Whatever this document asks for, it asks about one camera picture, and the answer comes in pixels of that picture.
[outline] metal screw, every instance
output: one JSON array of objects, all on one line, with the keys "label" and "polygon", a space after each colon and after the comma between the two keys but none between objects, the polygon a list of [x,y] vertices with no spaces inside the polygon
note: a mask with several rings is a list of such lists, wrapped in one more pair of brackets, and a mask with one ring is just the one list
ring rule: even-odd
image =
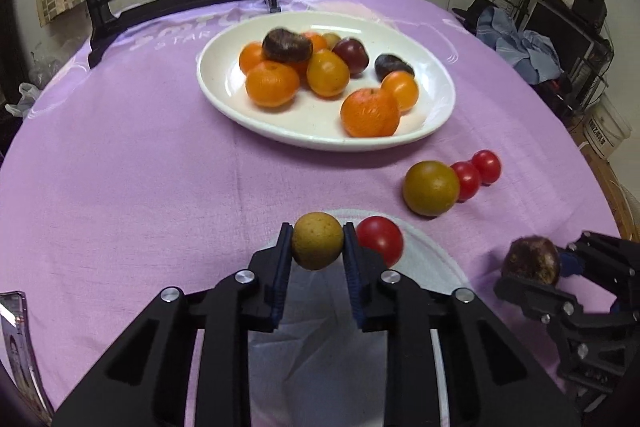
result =
[{"label": "metal screw", "polygon": [[460,302],[464,302],[465,304],[471,302],[476,298],[476,294],[473,293],[469,288],[458,288],[454,295],[456,296],[456,299],[458,299]]},{"label": "metal screw", "polygon": [[580,344],[580,346],[578,346],[578,356],[580,357],[580,359],[584,360],[585,358],[587,358],[588,354],[589,347],[586,344]]},{"label": "metal screw", "polygon": [[380,274],[380,279],[387,284],[396,284],[400,282],[401,275],[395,270],[385,270]]},{"label": "metal screw", "polygon": [[574,314],[574,305],[571,304],[571,302],[567,301],[562,305],[562,311],[564,313],[566,313],[567,315],[573,315]]},{"label": "metal screw", "polygon": [[255,273],[251,270],[240,270],[236,273],[236,281],[241,284],[249,284],[255,279]]},{"label": "metal screw", "polygon": [[179,296],[180,296],[180,290],[178,290],[178,288],[174,288],[173,286],[170,286],[169,288],[165,288],[160,293],[160,298],[164,302],[173,302]]}]

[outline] plate rim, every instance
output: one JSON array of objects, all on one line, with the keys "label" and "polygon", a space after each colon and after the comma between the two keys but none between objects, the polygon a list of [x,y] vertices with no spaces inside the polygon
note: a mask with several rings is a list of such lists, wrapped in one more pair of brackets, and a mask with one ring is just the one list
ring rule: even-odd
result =
[{"label": "plate rim", "polygon": [[294,144],[298,144],[300,147],[305,147],[305,144],[307,144],[306,145],[307,148],[309,148],[308,144],[326,145],[326,146],[336,148],[335,150],[344,150],[344,151],[375,150],[375,149],[391,148],[394,146],[406,145],[408,143],[412,143],[419,139],[429,136],[430,134],[437,131],[440,127],[442,127],[447,122],[447,120],[449,120],[456,106],[456,100],[457,100],[456,86],[455,86],[455,83],[453,82],[453,79],[451,78],[451,75],[449,74],[449,71],[444,66],[442,61],[438,57],[436,57],[432,51],[428,50],[423,44],[421,44],[411,36],[405,33],[402,33],[401,31],[398,31],[395,28],[391,28],[389,26],[386,26],[386,28],[400,34],[401,36],[403,36],[406,39],[409,39],[410,41],[413,41],[415,44],[423,48],[424,51],[427,52],[427,54],[429,54],[432,60],[434,60],[437,63],[437,65],[439,65],[442,68],[446,81],[449,83],[449,86],[451,88],[452,103],[450,104],[449,110],[444,114],[443,117],[440,118],[441,121],[437,122],[436,125],[432,125],[431,126],[432,128],[430,128],[429,130],[420,128],[410,133],[402,134],[400,136],[384,136],[384,137],[377,137],[377,138],[353,138],[353,137],[331,138],[331,137],[309,136],[309,135],[301,134],[299,132],[291,131],[289,129],[284,129],[283,127],[279,127],[272,123],[262,122],[259,120],[255,120],[254,118],[245,116],[241,112],[231,108],[226,103],[223,103],[222,100],[220,100],[219,98],[213,95],[213,93],[207,88],[206,84],[204,83],[204,79],[202,77],[202,58],[204,57],[205,53],[208,51],[208,49],[213,45],[215,41],[217,41],[219,38],[222,38],[226,33],[230,32],[231,30],[235,30],[236,28],[238,28],[238,26],[247,25],[255,21],[256,19],[263,19],[266,17],[272,18],[273,16],[276,16],[276,17],[288,16],[288,15],[293,16],[301,13],[313,13],[314,15],[318,15],[318,16],[322,16],[322,15],[340,16],[348,20],[380,24],[379,22],[373,21],[371,19],[367,19],[363,17],[354,17],[354,16],[346,15],[340,12],[327,12],[327,11],[315,11],[315,10],[288,10],[288,11],[279,12],[279,13],[269,13],[264,15],[258,15],[256,17],[251,17],[244,21],[240,21],[238,24],[233,24],[231,26],[228,26],[227,28],[224,28],[220,33],[213,36],[207,42],[207,44],[204,45],[202,51],[198,54],[197,61],[196,61],[196,76],[198,77],[198,85],[200,86],[200,90],[207,97],[207,100],[209,100],[209,102],[212,103],[212,105],[222,114],[224,114],[227,118],[229,118],[232,121],[235,121],[236,123],[240,124],[241,126],[251,131],[257,132],[258,134],[260,134],[260,132],[258,132],[257,130],[258,128],[260,129],[260,131],[268,132],[271,139],[274,139],[276,141],[281,141],[278,138],[283,138],[288,140],[286,143],[291,144],[293,142]]}]

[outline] red cherry tomato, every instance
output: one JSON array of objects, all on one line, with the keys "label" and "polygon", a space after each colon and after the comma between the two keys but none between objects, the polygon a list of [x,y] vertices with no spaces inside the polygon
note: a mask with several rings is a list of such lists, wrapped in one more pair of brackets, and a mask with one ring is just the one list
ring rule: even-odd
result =
[{"label": "red cherry tomato", "polygon": [[377,251],[391,268],[400,261],[404,239],[398,226],[382,216],[367,217],[356,227],[358,243],[361,247]]},{"label": "red cherry tomato", "polygon": [[482,178],[478,169],[469,162],[454,163],[451,168],[460,180],[460,196],[458,201],[470,200],[476,195],[482,184]]},{"label": "red cherry tomato", "polygon": [[500,159],[491,151],[478,151],[474,154],[474,157],[471,158],[471,163],[473,163],[476,169],[478,169],[478,172],[480,172],[482,183],[485,185],[495,183],[502,172]]}]

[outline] wooden floor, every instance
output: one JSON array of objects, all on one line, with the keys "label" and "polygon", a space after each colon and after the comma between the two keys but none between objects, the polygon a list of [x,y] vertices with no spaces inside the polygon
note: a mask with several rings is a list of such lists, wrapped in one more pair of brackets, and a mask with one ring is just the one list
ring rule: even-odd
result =
[{"label": "wooden floor", "polygon": [[600,158],[593,150],[593,147],[589,145],[587,139],[584,137],[582,124],[579,124],[571,132],[571,136],[578,147],[582,146],[580,152],[582,152],[584,159],[591,167],[591,171],[593,171],[594,176],[600,184],[600,188],[607,198],[611,213],[616,220],[620,237],[623,239],[638,241],[638,230],[636,230],[634,221],[631,217],[631,211],[626,204],[618,179],[609,165],[609,162]]}]

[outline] pink tablecloth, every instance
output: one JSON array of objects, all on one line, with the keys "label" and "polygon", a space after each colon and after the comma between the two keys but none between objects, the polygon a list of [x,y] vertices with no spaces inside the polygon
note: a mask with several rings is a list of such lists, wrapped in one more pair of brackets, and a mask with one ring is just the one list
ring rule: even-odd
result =
[{"label": "pink tablecloth", "polygon": [[[92,71],[84,46],[38,100],[0,171],[0,292],[26,292],[54,406],[160,289],[212,287],[245,267],[281,222],[328,208],[384,212],[418,227],[541,360],[554,358],[542,325],[496,303],[491,284],[522,235],[562,245],[584,229],[617,234],[562,124],[497,54],[428,2],[280,2],[377,18],[420,41],[456,84],[452,117],[418,143],[358,154],[296,149],[232,123],[200,92],[195,60],[223,27],[265,13],[262,2],[141,25]],[[432,221],[406,209],[398,186],[412,164],[450,164],[482,148],[502,158],[497,184]],[[580,279],[564,288],[587,309],[611,302]]]}]

